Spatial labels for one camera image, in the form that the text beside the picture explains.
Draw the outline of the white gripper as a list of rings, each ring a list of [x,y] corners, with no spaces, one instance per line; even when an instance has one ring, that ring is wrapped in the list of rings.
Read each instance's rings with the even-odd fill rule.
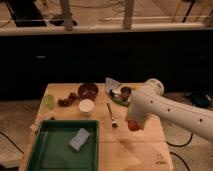
[[[129,106],[127,109],[125,121],[128,122],[129,120],[136,121],[140,126],[140,130],[143,130],[145,127],[145,122],[147,120],[147,115],[138,111],[133,106]]]

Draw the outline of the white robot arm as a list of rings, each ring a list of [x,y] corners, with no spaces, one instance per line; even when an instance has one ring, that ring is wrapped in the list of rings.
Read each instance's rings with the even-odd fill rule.
[[[127,116],[144,125],[149,114],[167,119],[213,143],[213,111],[165,98],[164,85],[148,79],[130,95]]]

